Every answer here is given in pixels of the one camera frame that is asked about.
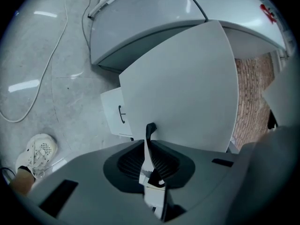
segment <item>tiled floor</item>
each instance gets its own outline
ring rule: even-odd
[[[98,1],[91,0],[90,9]],[[2,165],[14,169],[27,141],[38,133],[50,134],[58,143],[52,165],[129,141],[110,133],[102,109],[100,94],[120,84],[117,74],[90,65],[81,28],[88,2],[67,0],[68,26],[29,115],[17,124],[0,118]],[[8,118],[18,119],[29,108],[65,20],[64,0],[27,0],[13,18],[0,45],[0,109]],[[91,23],[85,16],[87,34]]]
[[[262,92],[274,80],[270,54],[255,59],[235,60],[239,78],[239,107],[233,136],[236,146],[256,142],[267,132],[270,108]]]

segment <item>shoe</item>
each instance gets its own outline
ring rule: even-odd
[[[32,175],[42,178],[45,174],[46,165],[53,159],[57,152],[57,144],[47,134],[38,134],[27,143],[26,150],[21,153],[15,163],[15,170],[20,166],[28,167]]]

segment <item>black slot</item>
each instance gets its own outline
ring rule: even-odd
[[[226,167],[232,167],[232,165],[233,165],[233,162],[226,161],[226,160],[219,159],[219,158],[213,159],[212,163],[220,164],[220,165],[223,165],[223,166],[226,166]]]
[[[56,217],[64,204],[67,202],[78,182],[64,180],[39,206],[40,209]]]

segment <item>brick wall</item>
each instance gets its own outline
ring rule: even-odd
[[[233,136],[236,146],[255,142],[267,132],[270,108],[262,97],[274,80],[269,53],[255,59],[235,60],[239,78],[239,108]]]

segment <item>white cable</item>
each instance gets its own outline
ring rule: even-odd
[[[41,76],[41,79],[40,79],[39,86],[38,86],[38,88],[37,88],[36,95],[35,95],[35,97],[34,97],[32,103],[31,103],[29,109],[28,109],[27,112],[24,114],[24,116],[22,116],[22,117],[21,117],[20,119],[18,119],[18,120],[10,120],[10,119],[6,118],[6,117],[2,114],[2,112],[0,111],[1,117],[3,117],[6,121],[11,122],[11,123],[18,123],[18,122],[22,121],[24,118],[26,118],[26,116],[27,116],[27,115],[29,114],[29,112],[31,111],[31,109],[32,109],[32,107],[33,107],[33,105],[34,105],[34,103],[35,103],[37,97],[38,97],[38,93],[39,93],[39,90],[40,90],[40,88],[41,88],[42,80],[43,80],[44,75],[45,75],[45,72],[46,72],[46,70],[47,70],[47,68],[48,68],[48,66],[49,66],[50,60],[51,60],[51,58],[52,58],[52,56],[53,56],[53,54],[54,54],[54,52],[55,52],[55,50],[56,50],[58,44],[60,43],[61,37],[62,37],[62,35],[64,34],[64,32],[65,32],[65,30],[66,30],[66,27],[67,27],[67,24],[68,24],[68,13],[67,13],[67,7],[66,7],[66,0],[65,0],[65,12],[66,12],[66,18],[67,18],[65,27],[64,27],[64,29],[63,29],[61,35],[60,35],[60,38],[59,38],[58,41],[57,41],[57,44],[55,45],[55,48],[53,49],[53,51],[52,51],[52,53],[51,53],[51,55],[50,55],[50,57],[49,57],[49,59],[48,59],[48,61],[47,61],[46,67],[44,68],[44,71],[43,71],[42,76]]]

